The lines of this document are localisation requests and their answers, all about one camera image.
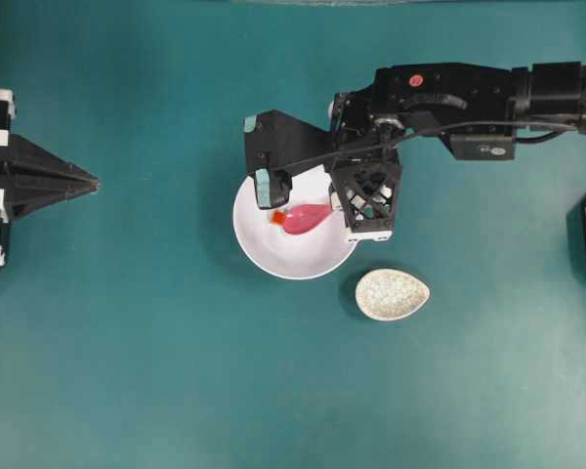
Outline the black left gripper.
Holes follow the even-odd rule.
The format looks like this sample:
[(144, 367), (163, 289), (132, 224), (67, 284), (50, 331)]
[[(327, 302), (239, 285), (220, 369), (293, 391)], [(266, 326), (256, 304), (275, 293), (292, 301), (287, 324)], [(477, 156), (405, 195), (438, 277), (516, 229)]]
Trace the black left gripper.
[[(0, 89), (0, 267), (7, 261), (12, 221), (47, 206), (95, 193), (97, 177), (11, 132), (17, 113), (14, 93)], [(65, 181), (9, 181), (8, 175)]]

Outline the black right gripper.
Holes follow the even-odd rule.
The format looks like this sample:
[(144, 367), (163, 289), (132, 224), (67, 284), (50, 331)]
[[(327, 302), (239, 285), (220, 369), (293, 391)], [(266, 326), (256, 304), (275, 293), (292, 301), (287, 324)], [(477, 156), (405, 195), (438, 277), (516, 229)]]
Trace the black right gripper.
[(394, 147), (379, 148), (401, 134), (396, 119), (369, 114), (371, 92), (339, 94), (330, 106), (330, 131), (339, 154), (325, 165), (332, 209), (341, 212), (346, 241), (386, 241), (393, 235), (401, 164)]

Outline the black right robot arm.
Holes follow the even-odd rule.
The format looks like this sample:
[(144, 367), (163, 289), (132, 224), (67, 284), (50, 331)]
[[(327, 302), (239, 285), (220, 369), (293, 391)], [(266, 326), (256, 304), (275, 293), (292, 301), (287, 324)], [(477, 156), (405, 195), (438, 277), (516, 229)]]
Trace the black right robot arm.
[(336, 95), (329, 115), (336, 155), (326, 169), (346, 239), (383, 241), (395, 228), (400, 143), (433, 137), (457, 160), (503, 161), (518, 145), (586, 135), (586, 64), (384, 67), (368, 87)]

